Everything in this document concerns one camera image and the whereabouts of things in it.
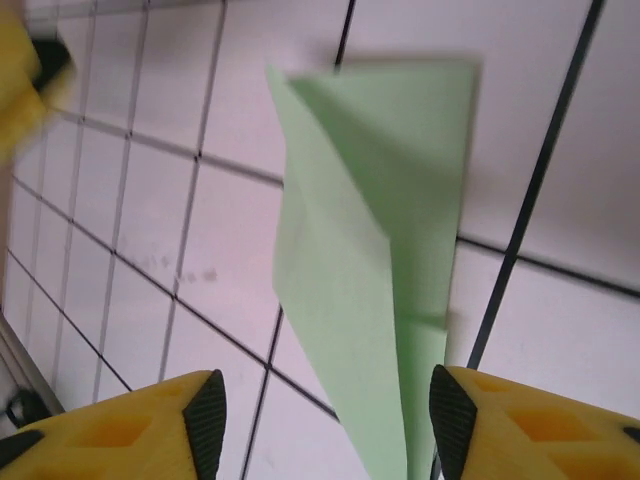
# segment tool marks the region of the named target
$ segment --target floor tile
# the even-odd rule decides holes
[[[271,267],[279,189],[202,166],[179,295],[265,358],[278,312]]]
[[[240,478],[263,368],[190,312],[176,309],[165,378],[219,369],[227,392],[227,429],[218,478]]]
[[[447,319],[447,365],[467,365],[501,265],[501,256],[458,243]]]
[[[117,261],[104,356],[133,389],[158,381],[171,299]]]
[[[640,417],[640,303],[518,263],[480,370]]]
[[[60,8],[68,7],[70,5],[80,6],[92,3],[92,0],[57,0]]]
[[[124,138],[85,128],[75,220],[107,245],[113,243]]]
[[[71,85],[71,92],[54,102],[54,105],[68,112],[82,112],[82,88],[84,83],[87,48],[90,34],[89,17],[67,18],[58,21],[58,34],[71,53],[76,68],[76,77]]]
[[[64,320],[55,393],[66,411],[86,407],[93,402],[98,361],[98,355]]]
[[[100,368],[100,383],[98,384],[98,402],[123,395],[128,391],[127,387],[125,387],[109,367],[102,362],[102,367]]]
[[[282,319],[273,365],[318,400],[331,405],[286,315]]]
[[[34,10],[46,7],[53,7],[56,4],[56,0],[26,0],[25,10]]]
[[[365,480],[342,426],[275,377],[269,379],[248,480]]]
[[[221,11],[219,3],[151,11],[135,131],[195,149]]]
[[[74,180],[78,126],[58,120],[47,134],[42,196],[69,214]]]
[[[99,15],[91,55],[87,116],[128,127],[142,13]]]
[[[21,342],[25,341],[31,279],[11,255],[7,255],[2,313]]]
[[[283,174],[285,145],[265,68],[330,71],[347,0],[229,2],[204,150]]]
[[[52,8],[40,8],[38,14],[31,16],[31,12],[27,15],[26,25],[29,34],[31,35],[55,35],[58,31],[57,19],[55,18],[55,11],[51,11]]]
[[[40,133],[24,142],[16,152],[13,173],[18,180],[40,193],[44,143]]]
[[[44,0],[43,6],[34,6],[31,9],[25,9],[25,13],[24,16],[27,19],[28,24],[31,24],[33,22],[40,22],[40,21],[50,21],[54,26],[56,24],[56,6],[55,6],[55,1],[49,3],[49,5],[46,5],[45,2],[47,2],[47,0]]]
[[[46,205],[40,206],[40,227],[34,276],[59,305],[64,288],[62,277],[69,228],[69,223],[64,218]]]
[[[580,74],[523,249],[640,289],[637,205],[640,4],[607,4]]]
[[[146,3],[149,2],[146,0],[98,0],[97,11],[98,13],[130,11],[136,7],[142,9],[142,6]]]
[[[358,4],[345,64],[463,56],[482,62],[461,230],[506,245],[591,2]]]
[[[9,248],[26,268],[32,267],[36,227],[36,198],[20,185],[13,184]]]
[[[33,289],[27,352],[49,385],[53,381],[60,311],[39,287]]]
[[[118,252],[167,288],[173,288],[194,165],[131,145]]]
[[[74,228],[64,310],[96,347],[100,345],[110,261],[108,251]]]

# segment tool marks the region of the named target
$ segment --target floor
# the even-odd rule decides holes
[[[0,359],[0,401],[2,406],[6,405],[9,398],[15,394],[17,384],[11,376],[7,365]],[[6,415],[0,415],[0,438],[11,435],[15,432],[15,427]]]
[[[348,0],[54,2],[29,25],[78,81],[18,156],[3,307],[65,408],[221,368],[219,478],[368,478],[271,289],[264,67],[462,52],[483,77],[446,360],[640,417],[638,2],[359,0],[348,37]]]

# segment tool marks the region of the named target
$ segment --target rectangular cutout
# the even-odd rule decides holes
[[[551,455],[567,480],[637,480],[640,470],[625,458],[597,452],[589,455]]]
[[[577,417],[559,408],[521,410],[509,416],[534,442],[597,440]]]
[[[118,415],[100,419],[73,442],[74,447],[121,448],[133,445],[151,424],[145,415]]]
[[[36,468],[25,480],[100,480],[104,469],[86,469],[73,467],[40,467]]]
[[[182,393],[182,385],[179,383],[169,383],[168,385],[158,385],[154,389],[156,397],[177,397]]]
[[[476,375],[473,381],[483,392],[507,392],[509,390],[509,388],[504,385],[504,382],[498,378]]]

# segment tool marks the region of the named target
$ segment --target yellow foam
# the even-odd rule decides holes
[[[11,154],[42,124],[51,106],[69,83],[72,68],[65,69],[39,94],[32,80],[40,62],[27,31],[9,10],[0,8],[0,168],[11,162]]]
[[[463,480],[638,480],[640,421],[461,367],[478,411]]]
[[[196,480],[182,410],[200,371],[33,423],[45,437],[2,469],[7,480]]]

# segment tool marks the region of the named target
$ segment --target yellow robot part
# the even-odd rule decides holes
[[[638,480],[640,421],[461,367],[429,410],[446,480]]]
[[[214,479],[225,422],[222,374],[194,372],[24,427],[0,479]]]
[[[20,20],[0,8],[0,167],[37,128],[72,77],[69,52],[57,39],[31,39]]]

